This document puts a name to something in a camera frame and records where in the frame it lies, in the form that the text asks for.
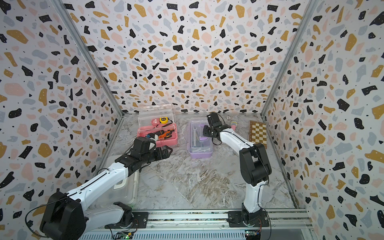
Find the purple toolbox with clear lid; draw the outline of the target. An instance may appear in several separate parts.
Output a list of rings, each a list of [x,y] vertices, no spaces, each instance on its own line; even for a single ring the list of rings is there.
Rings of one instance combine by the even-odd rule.
[[[212,156],[214,148],[211,138],[203,135],[204,126],[208,120],[192,118],[187,128],[187,149],[192,159],[208,159]]]

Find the pink toolbox with clear lid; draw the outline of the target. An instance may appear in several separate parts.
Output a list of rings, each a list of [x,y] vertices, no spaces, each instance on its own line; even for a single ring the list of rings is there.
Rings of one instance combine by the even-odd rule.
[[[168,117],[169,122],[165,125],[159,124],[156,128],[152,126],[151,120],[161,117]],[[175,146],[178,143],[178,129],[174,116],[173,106],[171,104],[163,104],[157,106],[142,107],[138,116],[139,128],[137,131],[138,137],[153,138],[156,140],[157,147]],[[154,132],[160,130],[174,129],[172,137],[166,140],[157,140]]]

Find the white clear toolbox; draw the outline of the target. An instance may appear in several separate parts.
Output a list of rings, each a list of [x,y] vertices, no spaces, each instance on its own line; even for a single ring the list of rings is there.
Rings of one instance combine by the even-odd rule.
[[[130,177],[118,182],[98,197],[94,205],[98,208],[104,208],[113,203],[121,202],[132,207],[137,202],[139,175],[139,172],[135,172]]]

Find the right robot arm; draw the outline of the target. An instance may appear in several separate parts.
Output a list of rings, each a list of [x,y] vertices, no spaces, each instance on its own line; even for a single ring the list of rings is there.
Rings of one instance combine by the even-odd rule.
[[[265,146],[251,143],[237,134],[229,125],[223,122],[218,113],[207,115],[208,125],[204,126],[203,136],[217,139],[222,144],[231,147],[239,156],[240,172],[247,183],[246,195],[242,203],[241,218],[233,224],[254,226],[261,224],[264,209],[261,206],[264,186],[270,183],[269,176],[272,168]]]

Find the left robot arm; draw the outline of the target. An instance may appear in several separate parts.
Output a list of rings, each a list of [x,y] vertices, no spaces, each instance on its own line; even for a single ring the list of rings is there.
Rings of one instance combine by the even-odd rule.
[[[88,182],[66,193],[52,194],[45,208],[40,225],[40,238],[53,240],[78,240],[91,230],[116,225],[120,228],[134,225],[132,208],[122,202],[90,210],[90,206],[114,185],[127,179],[152,162],[165,160],[173,149],[158,147],[151,138],[137,137],[131,147],[112,164],[102,169]]]

